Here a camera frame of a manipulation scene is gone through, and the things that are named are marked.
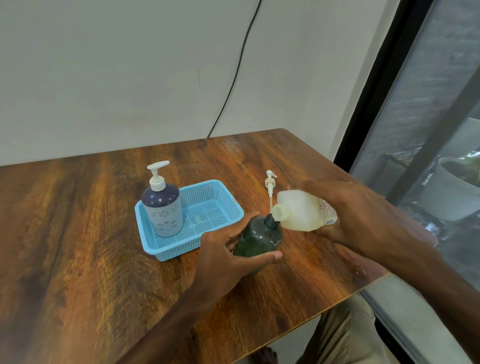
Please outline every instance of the hand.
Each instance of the hand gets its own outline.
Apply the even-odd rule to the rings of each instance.
[[[242,231],[259,213],[248,213],[235,224],[206,232],[200,238],[200,254],[192,289],[200,292],[207,305],[216,304],[250,272],[279,260],[279,251],[244,258],[231,253]]]
[[[409,254],[410,244],[436,243],[421,225],[359,183],[301,181],[288,189],[308,192],[336,211],[337,222],[322,226],[317,234],[380,264],[389,256]]]

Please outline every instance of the khaki pants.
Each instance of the khaki pants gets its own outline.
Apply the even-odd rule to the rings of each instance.
[[[323,313],[297,364],[390,364],[375,316],[358,294]]]

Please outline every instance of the bare foot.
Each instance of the bare foot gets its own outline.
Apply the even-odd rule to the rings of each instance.
[[[253,364],[278,364],[278,356],[272,348],[264,346],[250,355],[250,361]]]

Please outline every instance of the dark green bottle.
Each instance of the dark green bottle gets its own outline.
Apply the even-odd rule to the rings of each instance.
[[[254,217],[243,231],[240,241],[233,249],[233,254],[250,257],[276,250],[283,239],[283,231],[279,224],[272,214]]]

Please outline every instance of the bottle neck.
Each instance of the bottle neck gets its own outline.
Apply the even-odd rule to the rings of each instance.
[[[280,221],[275,221],[273,218],[272,214],[268,214],[265,216],[265,218],[262,220],[262,225],[265,229],[268,231],[276,231],[278,229]]]

